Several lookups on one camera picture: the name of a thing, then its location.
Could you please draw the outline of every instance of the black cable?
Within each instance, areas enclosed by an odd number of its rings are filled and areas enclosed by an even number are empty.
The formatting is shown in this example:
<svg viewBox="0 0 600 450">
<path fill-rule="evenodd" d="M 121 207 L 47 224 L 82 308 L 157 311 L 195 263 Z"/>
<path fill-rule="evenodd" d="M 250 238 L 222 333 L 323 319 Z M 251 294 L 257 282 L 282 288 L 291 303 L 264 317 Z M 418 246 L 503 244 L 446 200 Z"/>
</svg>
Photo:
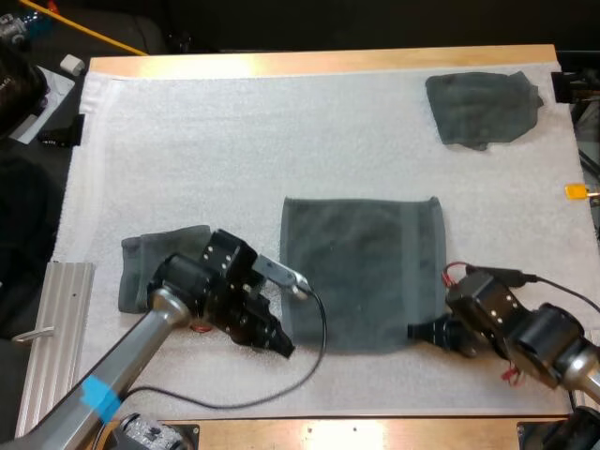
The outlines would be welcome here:
<svg viewBox="0 0 600 450">
<path fill-rule="evenodd" d="M 133 22 L 135 23 L 135 27 L 138 29 L 138 33 L 140 33 L 140 36 L 142 37 L 143 50 L 146 53 L 150 54 L 150 51 L 148 50 L 148 42 L 146 42 L 146 35 L 143 33 L 142 26 L 138 22 L 138 18 L 136 16 L 131 16 L 131 17 L 133 17 Z"/>
<path fill-rule="evenodd" d="M 572 291 L 569 288 L 565 288 L 564 286 L 561 286 L 560 284 L 555 283 L 554 281 L 550 281 L 549 279 L 545 279 L 545 278 L 536 276 L 536 280 L 541 283 L 546 283 L 546 284 L 552 286 L 553 288 L 563 291 L 564 293 L 570 293 L 574 297 L 577 297 L 578 299 L 583 300 L 585 303 L 587 303 L 592 308 L 594 308 L 596 310 L 596 312 L 600 313 L 600 307 L 598 305 L 596 305 L 592 300 L 590 300 L 585 295 L 582 295 L 579 292 Z"/>
<path fill-rule="evenodd" d="M 566 391 L 566 392 L 569 394 L 569 403 L 571 403 L 571 409 L 574 411 L 575 408 L 578 406 L 575 402 L 575 395 L 573 394 L 573 391 Z"/>
<path fill-rule="evenodd" d="M 104 432 L 104 429 L 106 428 L 106 425 L 103 425 L 98 431 L 97 431 L 97 435 L 96 438 L 94 439 L 94 443 L 92 444 L 92 450 L 97 450 L 98 449 L 98 444 L 100 443 L 100 437 L 102 436 L 102 433 Z"/>
<path fill-rule="evenodd" d="M 181 394 L 176 394 L 174 392 L 168 391 L 166 389 L 161 389 L 161 388 L 155 387 L 155 386 L 135 387 L 125 393 L 125 395 L 122 398 L 122 401 L 124 402 L 126 399 L 133 396 L 134 394 L 137 394 L 137 393 L 143 392 L 143 391 L 147 391 L 147 392 L 155 392 L 157 394 L 162 394 L 163 396 L 167 396 L 167 397 L 171 397 L 171 398 L 176 398 L 181 401 L 186 401 L 187 403 L 201 406 L 201 407 L 207 408 L 209 410 L 241 410 L 244 408 L 250 408 L 252 406 L 262 405 L 264 403 L 268 403 L 269 401 L 273 401 L 277 398 L 280 398 L 287 394 L 290 394 L 291 391 L 294 391 L 295 389 L 302 386 L 304 383 L 306 383 L 312 377 L 312 375 L 314 375 L 314 373 L 317 371 L 317 368 L 319 368 L 319 366 L 321 365 L 321 361 L 323 360 L 325 351 L 327 349 L 327 318 L 325 317 L 325 308 L 323 306 L 323 302 L 321 301 L 321 297 L 319 297 L 318 294 L 316 294 L 314 291 L 311 291 L 310 295 L 312 296 L 312 298 L 314 298 L 315 302 L 317 303 L 317 306 L 319 307 L 319 312 L 321 313 L 321 320 L 322 320 L 321 349 L 319 350 L 319 356 L 317 357 L 317 361 L 313 365 L 312 369 L 299 382 L 296 382 L 296 383 L 292 384 L 290 387 L 287 387 L 287 388 L 285 388 L 279 392 L 276 392 L 275 394 L 272 394 L 270 396 L 267 396 L 264 398 L 259 398 L 258 400 L 247 401 L 244 403 L 236 403 L 233 405 L 216 405 L 213 403 L 208 403 L 205 401 L 197 400 L 195 398 L 183 396 Z"/>
</svg>

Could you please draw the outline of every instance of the red cable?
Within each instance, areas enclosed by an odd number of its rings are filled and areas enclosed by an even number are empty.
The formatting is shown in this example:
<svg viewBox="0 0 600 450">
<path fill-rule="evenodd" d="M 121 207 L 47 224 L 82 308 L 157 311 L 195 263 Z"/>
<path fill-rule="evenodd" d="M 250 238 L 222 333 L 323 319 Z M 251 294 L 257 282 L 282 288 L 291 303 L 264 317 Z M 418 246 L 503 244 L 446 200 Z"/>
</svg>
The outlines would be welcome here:
<svg viewBox="0 0 600 450">
<path fill-rule="evenodd" d="M 454 261 L 454 262 L 450 262 L 448 265 L 446 265 L 442 271 L 442 281 L 443 284 L 446 286 L 446 288 L 449 288 L 450 286 L 454 286 L 455 284 L 457 284 L 452 277 L 450 277 L 450 275 L 448 275 L 448 269 L 451 267 L 455 267 L 457 265 L 468 265 L 466 262 L 463 261 Z"/>
</svg>

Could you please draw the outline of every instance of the dark gray cloth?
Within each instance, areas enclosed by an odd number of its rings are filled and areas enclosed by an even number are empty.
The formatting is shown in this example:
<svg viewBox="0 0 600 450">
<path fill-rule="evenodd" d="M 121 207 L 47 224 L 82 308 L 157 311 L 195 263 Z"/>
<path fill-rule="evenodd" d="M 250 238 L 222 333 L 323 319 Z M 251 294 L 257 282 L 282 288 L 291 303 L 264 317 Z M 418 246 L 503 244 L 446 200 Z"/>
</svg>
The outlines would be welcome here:
<svg viewBox="0 0 600 450">
<path fill-rule="evenodd" d="M 444 311 L 445 234 L 440 202 L 286 199 L 281 261 L 320 295 L 328 350 L 389 353 L 408 344 L 407 325 Z M 314 302 L 284 295 L 283 328 L 316 347 Z"/>
<path fill-rule="evenodd" d="M 442 142 L 475 150 L 525 134 L 544 104 L 523 72 L 453 73 L 429 77 L 425 85 Z"/>
<path fill-rule="evenodd" d="M 206 225 L 129 237 L 121 242 L 123 275 L 119 287 L 119 310 L 141 313 L 147 310 L 146 287 L 158 266 L 173 253 L 199 260 L 208 241 Z"/>
<path fill-rule="evenodd" d="M 29 350 L 28 346 L 0 339 L 0 443 L 12 441 L 15 437 Z"/>
</svg>

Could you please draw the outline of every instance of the folded towel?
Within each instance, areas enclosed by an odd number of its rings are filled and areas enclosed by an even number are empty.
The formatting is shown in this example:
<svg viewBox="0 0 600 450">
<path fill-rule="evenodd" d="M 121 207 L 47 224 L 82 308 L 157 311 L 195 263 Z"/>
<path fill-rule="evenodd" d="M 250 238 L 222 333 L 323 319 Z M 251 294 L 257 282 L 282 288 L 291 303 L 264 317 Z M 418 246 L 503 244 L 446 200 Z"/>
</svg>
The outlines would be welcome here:
<svg viewBox="0 0 600 450">
<path fill-rule="evenodd" d="M 408 343 L 407 325 L 444 311 L 445 235 L 440 202 L 286 199 L 281 260 L 320 293 L 328 349 L 388 353 Z M 321 321 L 309 302 L 284 298 L 294 344 L 316 346 Z"/>
<path fill-rule="evenodd" d="M 119 287 L 119 310 L 141 313 L 148 309 L 146 286 L 158 266 L 173 253 L 198 260 L 210 239 L 206 225 L 129 237 L 121 242 L 123 274 Z"/>
</svg>

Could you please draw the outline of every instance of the wooden table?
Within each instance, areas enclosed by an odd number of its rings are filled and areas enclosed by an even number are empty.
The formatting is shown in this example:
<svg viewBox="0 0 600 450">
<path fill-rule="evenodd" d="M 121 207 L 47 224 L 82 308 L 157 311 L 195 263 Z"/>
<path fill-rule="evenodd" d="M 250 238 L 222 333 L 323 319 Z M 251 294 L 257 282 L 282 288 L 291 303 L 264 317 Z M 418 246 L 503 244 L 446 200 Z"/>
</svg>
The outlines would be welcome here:
<svg viewBox="0 0 600 450">
<path fill-rule="evenodd" d="M 241 53 L 94 58 L 90 70 L 168 80 L 247 78 L 393 68 L 444 68 L 556 61 L 551 45 Z M 517 422 L 552 418 L 207 420 L 202 450 L 518 449 Z"/>
</svg>

